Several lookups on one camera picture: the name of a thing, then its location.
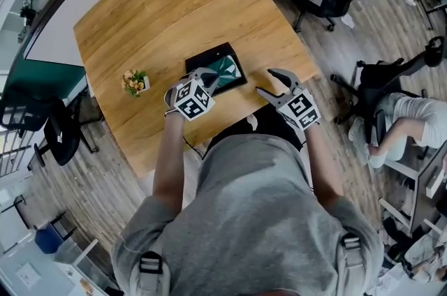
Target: cable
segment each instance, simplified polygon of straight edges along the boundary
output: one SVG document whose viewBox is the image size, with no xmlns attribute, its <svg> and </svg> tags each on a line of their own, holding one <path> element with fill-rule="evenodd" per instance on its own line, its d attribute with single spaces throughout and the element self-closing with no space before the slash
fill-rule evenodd
<svg viewBox="0 0 447 296">
<path fill-rule="evenodd" d="M 185 138 L 184 136 L 183 136 L 183 141 L 184 141 L 184 143 L 186 143 L 191 149 L 193 149 L 193 150 L 197 153 L 197 155 L 200 157 L 200 159 L 203 159 L 203 158 L 204 158 L 202 151 L 199 150 L 199 149 L 194 148 L 194 147 L 191 145 L 191 143 L 189 143 L 188 141 L 186 141 L 186 138 Z"/>
</svg>

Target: person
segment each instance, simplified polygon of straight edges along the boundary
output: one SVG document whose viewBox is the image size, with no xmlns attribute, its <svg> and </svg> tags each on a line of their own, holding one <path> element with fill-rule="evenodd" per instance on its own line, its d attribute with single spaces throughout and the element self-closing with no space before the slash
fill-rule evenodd
<svg viewBox="0 0 447 296">
<path fill-rule="evenodd" d="M 139 267 L 159 243 L 170 280 L 164 295 L 361 295 L 377 277 L 383 245 L 344 197 L 320 126 L 305 130 L 313 194 L 296 142 L 288 141 L 293 129 L 271 105 L 261 110 L 270 117 L 255 113 L 257 127 L 243 120 L 213 139 L 196 199 L 184 210 L 185 120 L 166 115 L 153 195 L 112 251 L 126 295 L 153 290 Z"/>
<path fill-rule="evenodd" d="M 364 121 L 357 117 L 349 130 L 362 160 L 371 167 L 379 168 L 388 159 L 400 160 L 405 152 L 406 140 L 411 137 L 421 147 L 440 148 L 447 141 L 447 103 L 433 98 L 412 98 L 402 93 L 384 96 L 376 111 L 383 110 L 386 134 L 379 144 L 375 128 L 371 144 L 365 139 Z"/>
<path fill-rule="evenodd" d="M 433 255 L 414 266 L 405 259 L 402 266 L 409 277 L 421 283 L 433 281 L 447 281 L 447 265 L 442 266 L 442 257 L 446 247 L 444 245 L 435 248 Z"/>
</svg>

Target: wooden floor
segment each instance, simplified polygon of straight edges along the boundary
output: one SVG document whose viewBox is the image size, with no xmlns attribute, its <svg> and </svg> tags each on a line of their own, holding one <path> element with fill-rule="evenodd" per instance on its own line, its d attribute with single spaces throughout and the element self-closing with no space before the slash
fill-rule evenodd
<svg viewBox="0 0 447 296">
<path fill-rule="evenodd" d="M 275 0 L 290 22 L 298 10 L 289 0 Z M 432 6 L 434 0 L 425 0 Z M 381 227 L 380 197 L 398 204 L 403 199 L 396 178 L 388 169 L 371 171 L 359 164 L 347 138 L 349 125 L 336 126 L 332 120 L 346 111 L 346 97 L 328 81 L 331 73 L 338 73 L 353 81 L 355 62 L 364 60 L 393 61 L 410 59 L 423 51 L 427 41 L 445 34 L 445 19 L 441 13 L 432 15 L 435 30 L 427 30 L 427 19 L 422 8 L 410 6 L 406 0 L 362 0 L 351 4 L 349 14 L 355 28 L 350 29 L 337 20 L 335 31 L 326 30 L 327 23 L 311 15 L 302 24 L 301 39 L 321 69 L 321 76 L 307 85 L 315 95 L 323 113 L 323 128 L 328 145 L 338 161 L 347 196 L 356 203 L 373 225 Z M 404 88 L 419 93 L 426 88 L 431 97 L 447 101 L 447 62 L 436 69 L 424 68 L 413 77 L 402 80 Z M 85 116 L 94 114 L 85 103 Z M 59 212 L 68 211 L 70 221 L 78 226 L 74 238 L 84 245 L 98 238 L 101 248 L 93 257 L 107 265 L 114 240 L 126 225 L 145 195 L 150 194 L 150 179 L 137 180 L 117 148 L 105 122 L 84 127 L 100 151 L 91 155 L 80 146 L 72 161 L 59 167 L 51 154 L 45 155 L 46 168 L 32 161 L 34 173 L 31 188 L 25 195 L 27 204 L 20 211 L 31 225 L 42 226 Z M 189 151 L 185 158 L 187 202 L 194 197 L 200 159 Z"/>
</svg>

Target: gray t-shirt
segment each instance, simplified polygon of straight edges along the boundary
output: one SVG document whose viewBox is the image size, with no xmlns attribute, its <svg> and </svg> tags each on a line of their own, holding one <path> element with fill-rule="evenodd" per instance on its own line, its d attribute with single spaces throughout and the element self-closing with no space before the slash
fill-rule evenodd
<svg viewBox="0 0 447 296">
<path fill-rule="evenodd" d="M 305 179 L 298 151 L 269 135 L 230 136 L 208 153 L 196 199 L 177 217 L 155 197 L 145 199 L 112 253 L 123 291 L 142 253 L 163 235 L 170 295 L 232 296 L 286 289 L 298 295 L 348 295 L 341 239 L 354 232 L 376 278 L 379 236 L 346 198 L 329 212 Z M 359 280 L 360 289 L 364 279 Z"/>
</svg>

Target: small potted plant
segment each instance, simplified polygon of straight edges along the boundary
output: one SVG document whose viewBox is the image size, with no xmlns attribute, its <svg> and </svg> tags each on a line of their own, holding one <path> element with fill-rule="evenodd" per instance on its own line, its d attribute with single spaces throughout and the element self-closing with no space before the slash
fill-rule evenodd
<svg viewBox="0 0 447 296">
<path fill-rule="evenodd" d="M 144 71 L 128 70 L 123 75 L 122 86 L 124 91 L 139 98 L 141 92 L 149 90 L 149 78 Z"/>
</svg>

